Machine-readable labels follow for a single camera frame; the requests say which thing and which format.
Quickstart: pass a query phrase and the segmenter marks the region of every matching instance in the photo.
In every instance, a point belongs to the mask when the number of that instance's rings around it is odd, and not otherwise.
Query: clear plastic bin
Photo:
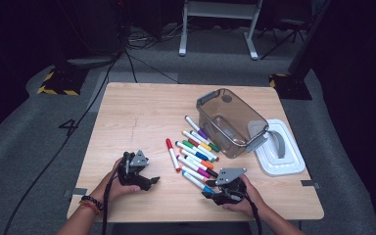
[[[197,100],[200,128],[229,159],[251,152],[266,140],[268,123],[255,110],[228,89],[218,89]],[[253,126],[255,135],[249,129]]]

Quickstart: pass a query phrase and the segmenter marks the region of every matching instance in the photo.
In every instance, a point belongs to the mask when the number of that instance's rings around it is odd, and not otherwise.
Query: red marker
[[[170,143],[169,139],[166,139],[166,145],[169,149],[170,157],[172,158],[173,165],[175,166],[176,172],[181,171],[181,167],[178,164],[178,160],[176,159],[175,152],[173,152],[172,144]]]

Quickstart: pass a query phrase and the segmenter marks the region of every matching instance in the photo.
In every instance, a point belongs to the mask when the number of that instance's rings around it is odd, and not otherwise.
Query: yellow black hazard tape
[[[50,95],[79,95],[87,72],[88,70],[75,72],[74,74],[69,74],[69,78],[65,78],[57,73],[56,69],[51,69],[45,76],[37,93]]]
[[[274,74],[270,75],[270,76],[268,77],[268,82],[269,82],[269,85],[270,85],[271,88],[276,89],[276,82],[274,81],[274,79],[275,79],[276,77],[279,77],[279,76],[286,77],[286,76],[288,76],[288,74],[274,73]]]

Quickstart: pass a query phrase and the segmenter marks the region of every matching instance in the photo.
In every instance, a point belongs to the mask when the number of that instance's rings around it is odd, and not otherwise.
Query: hand
[[[256,187],[250,182],[249,178],[245,174],[242,174],[239,177],[246,184],[247,193],[249,194],[252,202],[254,202],[256,207],[258,207],[258,211],[260,212],[260,209],[266,208],[267,204],[264,202]],[[252,206],[250,206],[249,201],[245,199],[238,204],[224,204],[222,207],[232,212],[243,212],[246,215],[253,217]]]
[[[109,180],[113,174],[113,171],[118,166],[118,163],[120,163],[120,160],[117,160],[115,163],[115,166],[113,167],[112,171],[110,171],[106,176],[102,179],[102,181],[99,183],[99,185],[94,189],[94,191],[90,194],[91,197],[97,199],[97,201],[103,203],[103,195],[105,193],[106,185],[109,183]],[[140,187],[137,185],[121,185],[118,181],[118,173],[116,172],[115,178],[112,182],[112,188],[110,190],[109,194],[109,202],[115,200],[121,195],[135,193],[140,191]]]

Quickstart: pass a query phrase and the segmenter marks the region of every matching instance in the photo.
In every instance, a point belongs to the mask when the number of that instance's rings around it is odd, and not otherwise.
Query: white plastic holder
[[[264,173],[270,176],[295,174],[304,171],[305,161],[286,124],[280,119],[268,119],[269,127],[265,133],[267,140],[255,149],[258,163]],[[285,155],[279,158],[279,141],[270,131],[276,131],[282,135],[285,141]]]

